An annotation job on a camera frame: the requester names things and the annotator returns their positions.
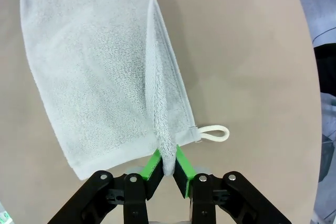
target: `towel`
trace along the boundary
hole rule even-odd
[[[80,179],[201,138],[156,0],[20,0],[28,63]]]

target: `table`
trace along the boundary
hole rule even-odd
[[[245,175],[295,224],[317,190],[318,75],[299,0],[158,0],[197,125],[230,129],[224,143],[183,151],[216,176]],[[44,111],[25,58],[19,0],[0,0],[0,200],[16,224],[46,223],[80,187]],[[127,167],[110,170],[118,176]],[[188,219],[172,177],[148,202],[150,220]],[[223,213],[218,223],[233,223]],[[122,207],[104,223],[122,223]]]

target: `beige table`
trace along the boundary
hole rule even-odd
[[[299,0],[158,0],[199,125],[227,142],[183,147],[215,175],[237,170],[295,224],[307,224],[321,142],[318,76]],[[0,0],[0,200],[16,224],[46,223],[82,184],[62,154],[29,72],[19,0]],[[141,165],[147,158],[115,167]],[[188,218],[173,179],[151,220]],[[223,212],[218,223],[233,223]],[[122,207],[104,223],[122,223]]]

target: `gray floor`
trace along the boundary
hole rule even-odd
[[[336,0],[301,0],[314,47],[336,42]],[[336,98],[321,94],[322,134],[336,141]],[[336,152],[325,179],[319,183],[314,209],[327,223],[336,216]]]
[[[1,202],[0,202],[0,212],[3,212],[5,211],[5,208],[3,207],[3,205],[1,205]]]

